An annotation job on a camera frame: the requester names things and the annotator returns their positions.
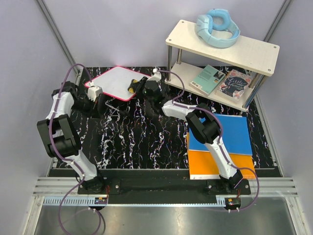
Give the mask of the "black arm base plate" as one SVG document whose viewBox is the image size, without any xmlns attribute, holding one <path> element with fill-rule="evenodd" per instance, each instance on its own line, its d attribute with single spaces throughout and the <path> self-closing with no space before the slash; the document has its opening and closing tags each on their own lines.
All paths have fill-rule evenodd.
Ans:
<svg viewBox="0 0 313 235">
<path fill-rule="evenodd" d="M 250 195 L 248 180 L 231 189 L 220 179 L 191 180 L 187 169 L 107 169 L 101 171 L 109 203 L 138 205 L 204 205 L 217 203 L 217 196 Z"/>
</svg>

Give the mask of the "pink framed whiteboard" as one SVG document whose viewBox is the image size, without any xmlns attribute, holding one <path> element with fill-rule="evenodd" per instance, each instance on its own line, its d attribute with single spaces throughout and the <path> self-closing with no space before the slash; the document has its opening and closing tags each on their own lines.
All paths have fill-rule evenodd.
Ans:
<svg viewBox="0 0 313 235">
<path fill-rule="evenodd" d="M 116 66 L 92 79 L 92 82 L 101 87 L 104 94 L 122 101 L 129 101 L 134 97 L 134 94 L 127 90 L 131 80 L 140 80 L 144 76 L 149 77 L 149 75 Z"/>
</svg>

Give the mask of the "yellow whiteboard eraser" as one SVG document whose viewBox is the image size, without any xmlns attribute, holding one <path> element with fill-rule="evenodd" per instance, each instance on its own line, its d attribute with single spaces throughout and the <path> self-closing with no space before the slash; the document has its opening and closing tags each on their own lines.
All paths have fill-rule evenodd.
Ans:
<svg viewBox="0 0 313 235">
<path fill-rule="evenodd" d="M 132 79 L 130 85 L 127 88 L 127 90 L 128 90 L 129 93 L 135 94 L 136 90 L 137 90 L 137 87 L 138 87 L 138 81 L 135 80 L 135 79 Z"/>
</svg>

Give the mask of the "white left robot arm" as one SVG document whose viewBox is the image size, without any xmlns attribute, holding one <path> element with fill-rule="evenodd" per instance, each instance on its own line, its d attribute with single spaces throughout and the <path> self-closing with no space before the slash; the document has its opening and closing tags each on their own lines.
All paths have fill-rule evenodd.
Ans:
<svg viewBox="0 0 313 235">
<path fill-rule="evenodd" d="M 101 118 L 107 110 L 106 96 L 98 86 L 81 95 L 72 82 L 65 82 L 52 92 L 53 105 L 48 116 L 37 122 L 41 140 L 49 157 L 68 164 L 78 176 L 80 186 L 91 194 L 105 190 L 106 182 L 98 167 L 82 151 L 80 137 L 70 119 L 76 110 L 89 118 Z"/>
</svg>

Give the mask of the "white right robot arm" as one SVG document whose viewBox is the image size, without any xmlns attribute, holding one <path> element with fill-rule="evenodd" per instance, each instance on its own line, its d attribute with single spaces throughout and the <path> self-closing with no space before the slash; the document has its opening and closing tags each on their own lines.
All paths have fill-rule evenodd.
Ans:
<svg viewBox="0 0 313 235">
<path fill-rule="evenodd" d="M 239 189 L 243 175 L 224 145 L 222 124 L 207 105 L 187 105 L 168 99 L 162 94 L 157 82 L 145 76 L 139 81 L 132 80 L 128 91 L 148 101 L 157 114 L 186 121 L 194 138 L 211 153 L 224 192 L 233 194 Z"/>
</svg>

